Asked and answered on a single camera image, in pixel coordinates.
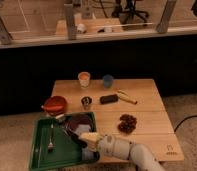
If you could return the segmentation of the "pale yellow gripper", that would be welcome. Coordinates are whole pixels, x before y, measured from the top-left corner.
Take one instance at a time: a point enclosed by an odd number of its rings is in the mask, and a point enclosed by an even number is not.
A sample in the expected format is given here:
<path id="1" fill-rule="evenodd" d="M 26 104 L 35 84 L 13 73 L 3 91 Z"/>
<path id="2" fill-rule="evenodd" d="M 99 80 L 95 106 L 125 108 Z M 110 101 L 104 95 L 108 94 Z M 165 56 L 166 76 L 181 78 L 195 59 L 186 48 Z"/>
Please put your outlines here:
<path id="1" fill-rule="evenodd" d="M 98 142 L 103 138 L 97 132 L 84 132 L 79 136 L 79 139 L 87 143 L 87 147 L 91 151 L 96 151 Z"/>

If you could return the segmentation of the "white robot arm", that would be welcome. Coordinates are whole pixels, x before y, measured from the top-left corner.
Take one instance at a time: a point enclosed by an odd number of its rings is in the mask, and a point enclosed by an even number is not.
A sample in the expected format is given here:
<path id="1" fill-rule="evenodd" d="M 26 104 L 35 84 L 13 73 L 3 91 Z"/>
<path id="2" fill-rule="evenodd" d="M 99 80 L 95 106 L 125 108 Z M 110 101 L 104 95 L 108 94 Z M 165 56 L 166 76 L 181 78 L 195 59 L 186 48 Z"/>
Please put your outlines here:
<path id="1" fill-rule="evenodd" d="M 79 139 L 87 143 L 89 150 L 104 156 L 130 161 L 142 171 L 166 171 L 151 150 L 143 144 L 113 135 L 101 135 L 97 132 L 82 133 Z"/>

